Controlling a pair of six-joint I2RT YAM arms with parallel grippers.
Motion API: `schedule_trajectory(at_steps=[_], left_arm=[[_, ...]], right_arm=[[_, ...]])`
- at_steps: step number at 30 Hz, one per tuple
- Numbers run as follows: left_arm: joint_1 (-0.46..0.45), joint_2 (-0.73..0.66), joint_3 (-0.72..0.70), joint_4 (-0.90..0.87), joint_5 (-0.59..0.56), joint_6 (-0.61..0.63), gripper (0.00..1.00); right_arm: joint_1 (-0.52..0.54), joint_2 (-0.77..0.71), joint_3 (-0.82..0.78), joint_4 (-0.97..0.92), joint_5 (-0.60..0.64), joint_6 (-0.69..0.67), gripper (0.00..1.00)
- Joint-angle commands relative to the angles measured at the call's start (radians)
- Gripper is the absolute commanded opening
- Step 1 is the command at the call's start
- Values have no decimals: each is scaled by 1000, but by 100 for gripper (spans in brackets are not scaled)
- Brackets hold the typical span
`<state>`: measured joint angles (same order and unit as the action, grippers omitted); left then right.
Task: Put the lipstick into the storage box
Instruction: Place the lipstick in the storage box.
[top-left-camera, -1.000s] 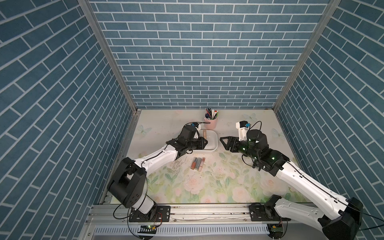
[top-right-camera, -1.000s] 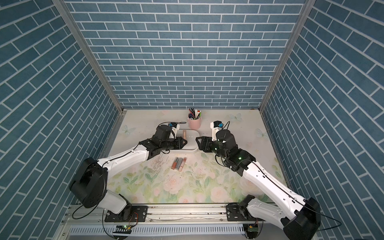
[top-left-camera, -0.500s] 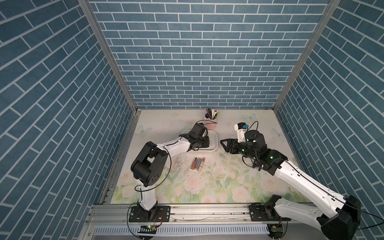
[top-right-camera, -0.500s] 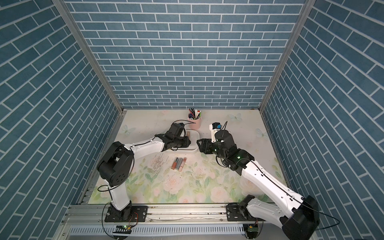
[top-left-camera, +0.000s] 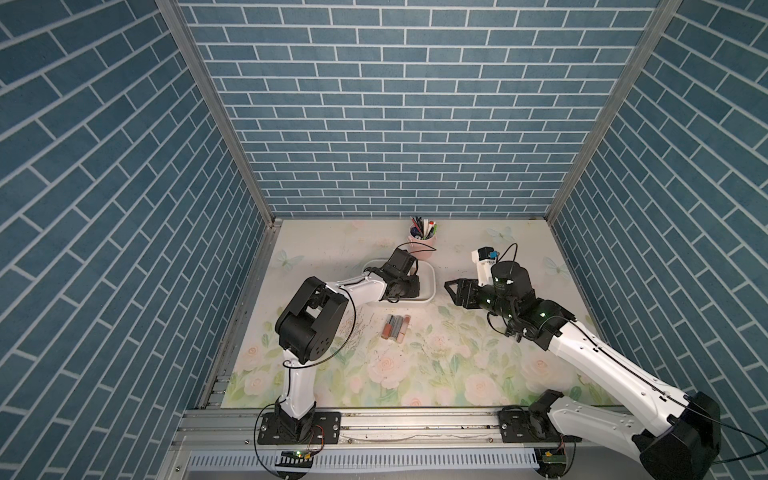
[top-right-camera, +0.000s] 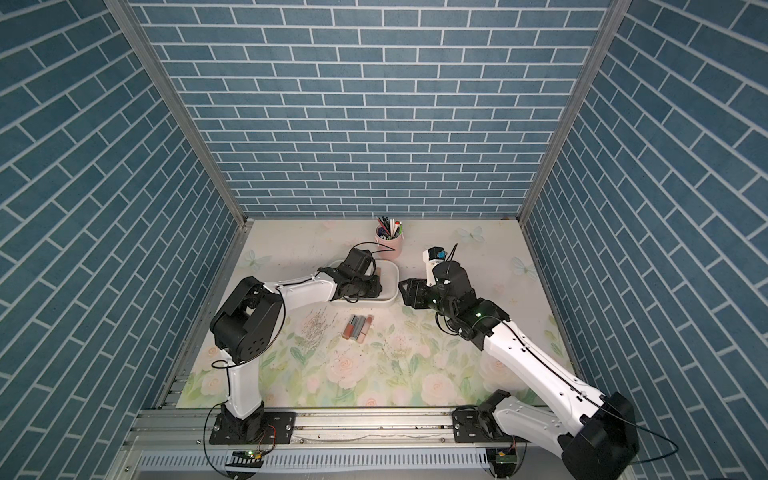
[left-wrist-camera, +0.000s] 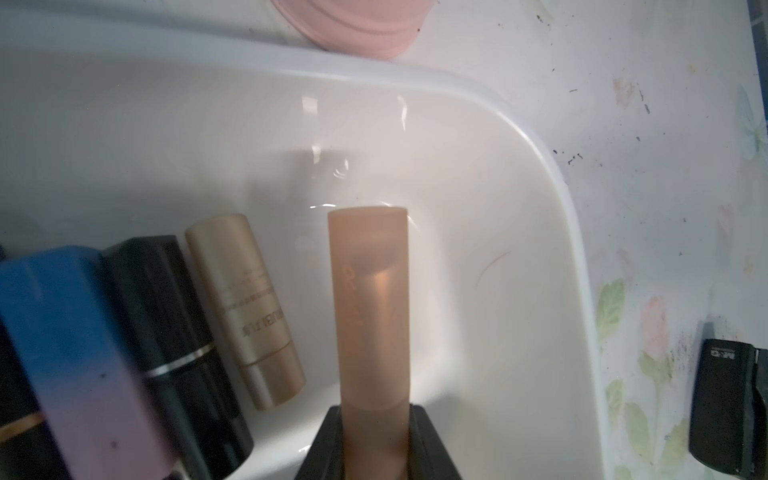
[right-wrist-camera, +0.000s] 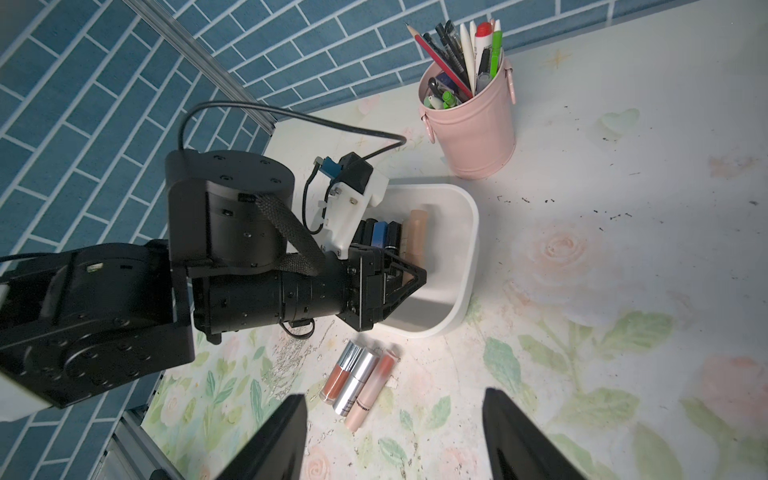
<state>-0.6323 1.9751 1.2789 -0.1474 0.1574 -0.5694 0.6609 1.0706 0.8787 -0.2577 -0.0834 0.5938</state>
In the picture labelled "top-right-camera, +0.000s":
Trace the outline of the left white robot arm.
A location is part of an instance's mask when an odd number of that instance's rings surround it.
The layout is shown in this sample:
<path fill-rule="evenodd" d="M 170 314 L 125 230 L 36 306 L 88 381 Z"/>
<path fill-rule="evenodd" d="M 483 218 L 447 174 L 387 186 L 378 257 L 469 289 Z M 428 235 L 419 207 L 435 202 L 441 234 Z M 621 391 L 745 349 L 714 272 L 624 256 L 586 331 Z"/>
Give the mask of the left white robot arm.
<path fill-rule="evenodd" d="M 288 313 L 338 300 L 378 298 L 382 291 L 374 253 L 353 247 L 337 266 L 322 267 L 310 276 L 282 282 L 240 280 L 210 322 L 222 359 L 215 369 L 226 372 L 228 394 L 219 407 L 210 436 L 213 445 L 247 445 L 280 440 L 265 418 L 259 388 L 259 357 L 266 353 L 287 321 Z"/>

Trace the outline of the white plastic storage box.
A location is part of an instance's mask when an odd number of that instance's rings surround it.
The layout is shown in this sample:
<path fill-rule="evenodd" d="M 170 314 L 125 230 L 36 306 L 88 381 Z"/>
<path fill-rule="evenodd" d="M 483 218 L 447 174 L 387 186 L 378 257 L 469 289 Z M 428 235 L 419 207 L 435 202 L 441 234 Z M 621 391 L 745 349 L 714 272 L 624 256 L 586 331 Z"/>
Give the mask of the white plastic storage box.
<path fill-rule="evenodd" d="M 366 307 L 392 304 L 398 297 L 399 269 L 391 261 L 375 260 L 369 275 L 356 276 L 351 286 L 339 287 L 332 300 Z"/>

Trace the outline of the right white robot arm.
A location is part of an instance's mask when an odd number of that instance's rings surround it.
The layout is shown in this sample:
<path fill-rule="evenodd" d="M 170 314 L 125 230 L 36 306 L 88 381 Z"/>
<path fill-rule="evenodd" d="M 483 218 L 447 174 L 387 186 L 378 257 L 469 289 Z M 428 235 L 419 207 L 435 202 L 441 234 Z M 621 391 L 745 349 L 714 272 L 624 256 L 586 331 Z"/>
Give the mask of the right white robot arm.
<path fill-rule="evenodd" d="M 578 378 L 534 344 L 491 300 L 479 297 L 456 261 L 431 260 L 424 279 L 399 283 L 405 305 L 431 309 L 462 339 L 515 373 L 544 401 L 542 408 L 496 391 L 477 415 L 490 435 L 521 437 L 561 458 L 575 479 L 618 479 L 640 464 L 634 406 Z"/>

